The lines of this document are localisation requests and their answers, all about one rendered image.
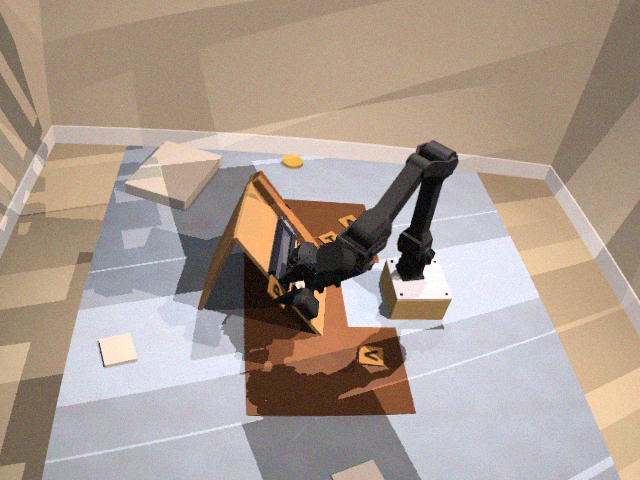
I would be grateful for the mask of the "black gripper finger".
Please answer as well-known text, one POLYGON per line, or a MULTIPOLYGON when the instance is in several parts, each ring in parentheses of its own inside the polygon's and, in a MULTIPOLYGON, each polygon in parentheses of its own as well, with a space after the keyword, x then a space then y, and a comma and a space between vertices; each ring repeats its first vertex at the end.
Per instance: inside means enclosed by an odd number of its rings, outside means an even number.
POLYGON ((277 280, 280 284, 288 284, 303 281, 302 276, 299 276, 294 270, 293 267, 288 270, 283 276, 281 276, 277 280))
POLYGON ((293 304, 294 293, 297 290, 298 290, 298 288, 295 285, 293 285, 292 291, 277 297, 276 299, 274 299, 274 302, 276 304, 280 304, 280 305, 294 306, 294 304, 293 304))

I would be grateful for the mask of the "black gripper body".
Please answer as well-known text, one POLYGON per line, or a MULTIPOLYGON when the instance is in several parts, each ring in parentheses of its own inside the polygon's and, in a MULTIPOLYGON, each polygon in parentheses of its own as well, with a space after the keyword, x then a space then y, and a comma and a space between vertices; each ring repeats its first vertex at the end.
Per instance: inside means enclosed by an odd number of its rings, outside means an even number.
MULTIPOLYGON (((318 248, 312 242, 305 242, 316 253, 318 248)), ((304 282, 305 288, 300 288, 294 293, 293 304, 297 310, 307 319, 316 318, 319 313, 319 301, 314 296, 314 291, 319 294, 324 293, 324 288, 334 285, 336 288, 341 287, 342 280, 337 274, 323 271, 322 274, 315 279, 304 282)))

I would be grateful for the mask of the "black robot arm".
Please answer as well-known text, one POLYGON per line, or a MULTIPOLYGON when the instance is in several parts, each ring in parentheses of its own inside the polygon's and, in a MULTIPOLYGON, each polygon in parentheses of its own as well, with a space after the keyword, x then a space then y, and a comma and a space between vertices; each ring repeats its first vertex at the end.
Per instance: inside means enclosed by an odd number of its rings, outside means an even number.
POLYGON ((458 165, 458 155, 436 142, 420 144, 406 159, 406 166, 385 191, 377 205, 364 211, 334 242, 323 244, 317 253, 306 243, 296 247, 289 263, 309 282, 323 271, 337 274, 345 281, 371 271, 374 256, 384 250, 392 234, 392 222, 420 185, 410 226, 399 234, 397 251, 401 257, 395 268, 403 282, 421 280, 435 252, 430 225, 443 181, 458 165), (350 237, 350 238, 349 238, 350 237))

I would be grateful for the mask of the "yellow flat disc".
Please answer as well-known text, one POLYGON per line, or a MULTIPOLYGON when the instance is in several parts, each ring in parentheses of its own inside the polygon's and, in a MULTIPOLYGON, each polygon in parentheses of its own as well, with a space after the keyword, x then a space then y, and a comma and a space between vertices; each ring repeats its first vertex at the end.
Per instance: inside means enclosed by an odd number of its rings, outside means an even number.
POLYGON ((302 163, 302 159, 295 155, 286 155, 282 158, 282 165, 288 169, 299 169, 302 163))

